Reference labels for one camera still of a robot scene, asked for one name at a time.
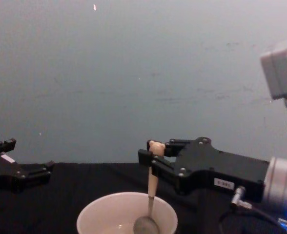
spoon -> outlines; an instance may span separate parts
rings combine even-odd
[[[149,146],[154,155],[164,156],[165,145],[155,141],[149,141]],[[159,179],[152,174],[152,169],[149,167],[149,179],[148,179],[148,215],[142,216],[136,219],[133,227],[134,234],[159,234],[159,226],[152,219],[152,208],[154,202],[154,196],[157,191]]]

label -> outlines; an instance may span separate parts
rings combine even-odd
[[[231,190],[235,189],[235,183],[218,178],[214,178],[214,185],[225,189],[231,189]]]
[[[13,163],[15,162],[11,157],[9,157],[8,155],[1,155],[1,157],[3,159],[6,159],[8,162]]]

metal spoon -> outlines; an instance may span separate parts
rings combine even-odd
[[[136,219],[133,227],[134,234],[159,234],[159,226],[151,218],[154,197],[149,197],[148,216]]]

black tablecloth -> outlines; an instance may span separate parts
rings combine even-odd
[[[130,191],[147,192],[146,167],[57,163],[48,184],[18,194],[0,191],[0,234],[76,234],[77,217],[87,204],[104,195]],[[218,218],[231,199],[207,190],[179,196],[163,181],[157,196],[176,211],[179,234],[218,234]],[[224,226],[232,234],[277,233],[251,218],[232,217]]]

